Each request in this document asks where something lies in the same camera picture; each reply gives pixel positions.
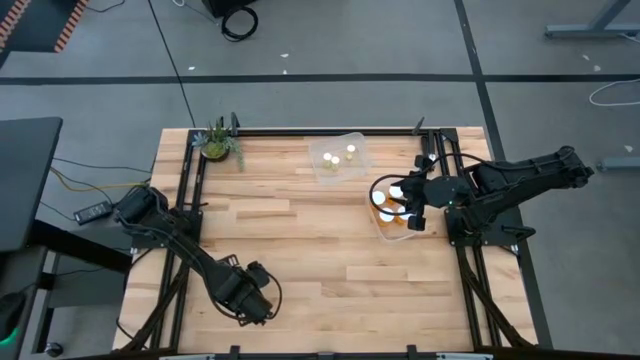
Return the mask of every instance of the small succulent plant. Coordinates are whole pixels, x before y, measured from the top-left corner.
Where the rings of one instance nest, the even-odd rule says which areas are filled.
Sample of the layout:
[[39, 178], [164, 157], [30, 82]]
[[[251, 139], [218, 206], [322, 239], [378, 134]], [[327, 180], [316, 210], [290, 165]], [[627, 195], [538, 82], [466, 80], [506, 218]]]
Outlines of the small succulent plant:
[[215, 128], [209, 123], [206, 130], [197, 133], [193, 137], [191, 144], [202, 149], [202, 152], [208, 158], [216, 159], [223, 156], [227, 151], [236, 153], [238, 168], [244, 170], [244, 153], [240, 143], [231, 137], [229, 128], [222, 126], [223, 118], [216, 122]]

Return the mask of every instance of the green light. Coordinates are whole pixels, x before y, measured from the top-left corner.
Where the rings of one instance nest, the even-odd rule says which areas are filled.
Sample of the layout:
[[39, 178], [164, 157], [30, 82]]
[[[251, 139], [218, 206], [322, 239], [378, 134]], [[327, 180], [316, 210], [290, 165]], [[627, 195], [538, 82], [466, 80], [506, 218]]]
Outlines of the green light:
[[0, 341], [0, 346], [6, 346], [14, 342], [16, 340], [16, 337], [18, 336], [18, 332], [19, 332], [18, 328], [13, 329], [13, 332], [11, 333], [11, 335], [7, 336], [4, 340]]

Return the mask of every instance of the butcher block tabletop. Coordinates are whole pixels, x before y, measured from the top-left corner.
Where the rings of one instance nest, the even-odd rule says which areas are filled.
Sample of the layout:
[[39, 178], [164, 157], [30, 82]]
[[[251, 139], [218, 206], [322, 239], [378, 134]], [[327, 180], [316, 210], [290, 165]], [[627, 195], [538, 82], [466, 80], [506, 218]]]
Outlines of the butcher block tabletop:
[[[151, 186], [165, 194], [169, 204], [176, 201], [188, 132], [162, 132]], [[457, 132], [462, 152], [490, 160], [481, 127]], [[260, 262], [280, 281], [283, 302], [278, 316], [266, 325], [239, 327], [218, 313], [202, 279], [192, 271], [179, 353], [228, 353], [232, 345], [239, 345], [242, 353], [404, 352], [408, 344], [421, 352], [473, 350], [443, 210], [428, 207], [426, 231], [389, 244], [378, 238], [365, 205], [375, 179], [414, 169], [419, 137], [366, 136], [372, 161], [368, 175], [334, 185], [322, 185], [314, 175], [309, 143], [318, 139], [240, 137], [243, 172], [234, 154], [222, 163], [207, 164], [201, 246], [216, 259], [236, 254], [243, 266]], [[191, 199], [198, 159], [195, 151], [186, 199]], [[471, 164], [465, 159], [465, 166]], [[439, 174], [436, 167], [429, 178]], [[495, 303], [520, 334], [535, 343], [516, 257], [498, 247], [483, 251]], [[468, 258], [473, 267], [470, 250]], [[131, 270], [120, 314], [126, 331], [135, 333], [156, 305], [164, 260], [165, 250], [155, 249]], [[275, 285], [262, 291], [277, 303]], [[476, 306], [488, 345], [486, 317], [479, 301]], [[165, 316], [164, 345], [173, 311]], [[114, 347], [127, 342], [118, 331]]]

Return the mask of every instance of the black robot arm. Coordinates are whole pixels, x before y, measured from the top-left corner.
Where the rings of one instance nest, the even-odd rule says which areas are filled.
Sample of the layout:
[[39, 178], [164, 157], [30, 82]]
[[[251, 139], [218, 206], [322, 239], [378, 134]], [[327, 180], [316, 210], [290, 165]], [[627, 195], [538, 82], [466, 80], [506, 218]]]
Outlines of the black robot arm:
[[428, 180], [418, 176], [421, 173], [410, 174], [394, 184], [400, 186], [405, 199], [393, 200], [414, 214], [409, 228], [424, 230], [425, 205], [450, 206], [459, 211], [460, 230], [475, 233], [504, 211], [548, 190], [583, 187], [593, 170], [584, 166], [573, 148], [565, 146], [553, 154], [515, 163], [481, 161], [462, 169], [462, 176]]
[[241, 326], [264, 324], [277, 315], [280, 304], [272, 312], [272, 304], [260, 292], [270, 278], [280, 289], [277, 280], [258, 262], [244, 270], [235, 255], [220, 260], [209, 256], [191, 238], [189, 216], [176, 208], [167, 210], [166, 197], [155, 188], [136, 189], [123, 199], [117, 209], [117, 221], [128, 234], [153, 238], [178, 256], [202, 277], [216, 308]]

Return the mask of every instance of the transparent plastic box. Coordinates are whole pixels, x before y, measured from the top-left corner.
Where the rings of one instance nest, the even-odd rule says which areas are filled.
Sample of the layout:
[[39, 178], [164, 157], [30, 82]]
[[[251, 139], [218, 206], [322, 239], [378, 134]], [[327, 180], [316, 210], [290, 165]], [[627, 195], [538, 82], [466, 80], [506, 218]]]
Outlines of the transparent plastic box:
[[[387, 199], [387, 202], [381, 207], [389, 208], [391, 209], [392, 212], [398, 212], [399, 210], [398, 208], [400, 207], [400, 205], [389, 201], [389, 187], [391, 186], [392, 183], [398, 180], [399, 179], [383, 180], [378, 185], [376, 185], [376, 187], [373, 189], [374, 192], [381, 191], [382, 193], [384, 193]], [[368, 208], [367, 211], [369, 212], [371, 221], [373, 223], [373, 226], [375, 226], [376, 228], [376, 231], [378, 233], [378, 237], [380, 238], [380, 240], [387, 243], [394, 243], [394, 242], [399, 242], [402, 240], [409, 239], [410, 237], [416, 234], [416, 231], [410, 230], [407, 227], [406, 222], [400, 223], [400, 221], [395, 217], [393, 221], [391, 221], [390, 223], [387, 223], [386, 225], [381, 226], [380, 225], [381, 221], [379, 221], [378, 219], [378, 214], [380, 214], [380, 212], [371, 205], [368, 191], [365, 194], [365, 203], [367, 204], [367, 208]]]
[[[350, 145], [355, 148], [355, 151], [351, 153], [347, 150]], [[331, 160], [327, 162], [324, 159], [325, 154], [338, 157], [339, 163], [332, 165]], [[314, 141], [309, 144], [309, 155], [318, 182], [326, 185], [366, 175], [371, 167], [367, 154], [367, 143], [361, 133], [350, 133]]]

